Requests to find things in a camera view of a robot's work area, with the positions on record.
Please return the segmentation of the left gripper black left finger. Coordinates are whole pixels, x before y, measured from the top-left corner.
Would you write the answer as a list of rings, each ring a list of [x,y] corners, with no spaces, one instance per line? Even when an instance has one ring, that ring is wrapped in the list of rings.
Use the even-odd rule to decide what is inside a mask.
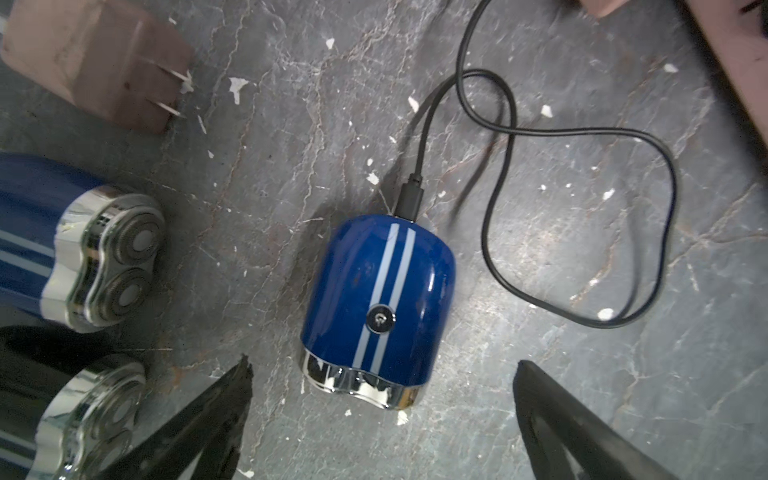
[[[97,479],[231,479],[253,398],[253,368],[243,355],[213,385]]]

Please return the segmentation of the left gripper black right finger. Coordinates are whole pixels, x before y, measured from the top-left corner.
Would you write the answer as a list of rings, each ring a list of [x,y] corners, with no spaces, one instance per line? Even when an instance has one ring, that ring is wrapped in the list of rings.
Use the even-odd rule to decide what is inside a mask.
[[[518,362],[516,415],[537,479],[673,479],[532,361]]]

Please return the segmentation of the black electric shaver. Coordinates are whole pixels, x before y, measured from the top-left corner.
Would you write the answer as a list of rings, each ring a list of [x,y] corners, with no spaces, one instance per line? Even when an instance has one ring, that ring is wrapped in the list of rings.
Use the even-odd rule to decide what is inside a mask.
[[[137,360],[68,331],[1,330],[1,476],[92,479],[132,442]]]

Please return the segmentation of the pink charger plug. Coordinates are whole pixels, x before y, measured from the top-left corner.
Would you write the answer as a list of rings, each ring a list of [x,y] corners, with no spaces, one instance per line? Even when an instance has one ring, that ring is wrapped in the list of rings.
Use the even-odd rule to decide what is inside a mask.
[[[75,107],[160,134],[176,115],[193,50],[130,1],[15,1],[2,61]]]

